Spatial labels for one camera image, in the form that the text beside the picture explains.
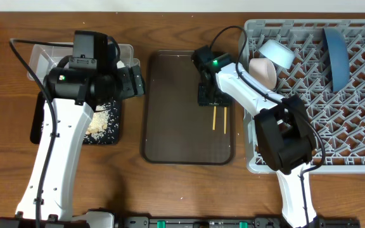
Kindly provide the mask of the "wooden chopstick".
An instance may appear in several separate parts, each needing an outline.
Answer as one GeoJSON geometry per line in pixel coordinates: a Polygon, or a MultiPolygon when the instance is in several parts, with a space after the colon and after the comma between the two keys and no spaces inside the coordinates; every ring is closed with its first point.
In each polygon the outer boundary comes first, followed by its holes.
{"type": "Polygon", "coordinates": [[[216,116],[217,116],[217,107],[214,106],[214,110],[213,110],[213,120],[212,120],[212,130],[215,130],[215,126],[216,126],[216,116]]]}
{"type": "Polygon", "coordinates": [[[227,107],[224,107],[224,134],[227,133],[227,107]]]}

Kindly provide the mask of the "white bowl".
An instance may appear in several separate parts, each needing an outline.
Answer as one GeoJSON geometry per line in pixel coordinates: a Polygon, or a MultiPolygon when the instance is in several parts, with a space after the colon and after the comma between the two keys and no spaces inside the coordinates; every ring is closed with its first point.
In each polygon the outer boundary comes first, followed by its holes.
{"type": "Polygon", "coordinates": [[[268,58],[252,58],[248,66],[249,74],[266,88],[276,87],[277,75],[274,64],[268,58]]]}

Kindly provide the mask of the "light blue bowl with food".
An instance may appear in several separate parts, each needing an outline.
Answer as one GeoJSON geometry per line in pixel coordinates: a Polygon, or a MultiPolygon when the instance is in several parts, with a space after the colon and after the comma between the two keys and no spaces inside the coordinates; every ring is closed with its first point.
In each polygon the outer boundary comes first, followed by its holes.
{"type": "Polygon", "coordinates": [[[275,40],[268,40],[261,45],[259,52],[273,63],[285,69],[290,69],[295,59],[295,53],[291,49],[275,40]]]}

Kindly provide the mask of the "blue plate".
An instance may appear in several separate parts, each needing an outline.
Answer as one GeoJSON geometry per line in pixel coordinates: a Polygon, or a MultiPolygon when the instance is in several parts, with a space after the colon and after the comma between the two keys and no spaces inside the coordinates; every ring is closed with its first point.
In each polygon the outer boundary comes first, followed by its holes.
{"type": "Polygon", "coordinates": [[[341,91],[349,82],[350,67],[347,45],[343,34],[332,27],[323,28],[324,43],[331,66],[332,91],[341,91]]]}

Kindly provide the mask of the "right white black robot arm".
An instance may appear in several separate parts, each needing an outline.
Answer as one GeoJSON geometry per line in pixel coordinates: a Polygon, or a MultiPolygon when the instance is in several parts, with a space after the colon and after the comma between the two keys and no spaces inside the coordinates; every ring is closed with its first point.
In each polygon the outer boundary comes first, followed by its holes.
{"type": "Polygon", "coordinates": [[[227,94],[251,114],[258,151],[278,176],[286,223],[290,227],[318,226],[309,184],[317,132],[303,101],[266,88],[227,53],[218,57],[213,52],[194,53],[191,59],[206,85],[227,94]]]}

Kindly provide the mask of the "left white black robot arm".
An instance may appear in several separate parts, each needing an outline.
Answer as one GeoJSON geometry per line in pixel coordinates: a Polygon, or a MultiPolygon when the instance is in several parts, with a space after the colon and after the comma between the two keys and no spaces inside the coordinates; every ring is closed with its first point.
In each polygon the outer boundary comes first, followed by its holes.
{"type": "Polygon", "coordinates": [[[44,104],[32,175],[15,216],[0,217],[0,227],[115,227],[112,212],[73,215],[75,173],[95,107],[144,94],[140,67],[55,67],[45,76],[43,88],[51,98],[44,104]]]}

